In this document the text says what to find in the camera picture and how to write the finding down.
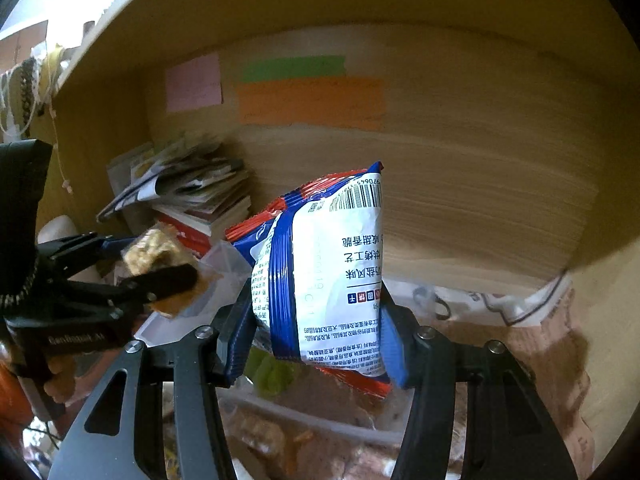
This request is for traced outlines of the person left hand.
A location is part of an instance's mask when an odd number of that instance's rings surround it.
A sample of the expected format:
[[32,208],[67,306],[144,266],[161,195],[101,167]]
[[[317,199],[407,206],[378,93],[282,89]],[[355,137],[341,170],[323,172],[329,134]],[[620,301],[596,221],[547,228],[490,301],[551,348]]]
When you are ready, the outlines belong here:
[[52,377],[44,384],[44,392],[59,404],[64,404],[73,396],[76,388],[76,361],[73,356],[52,356],[48,359]]

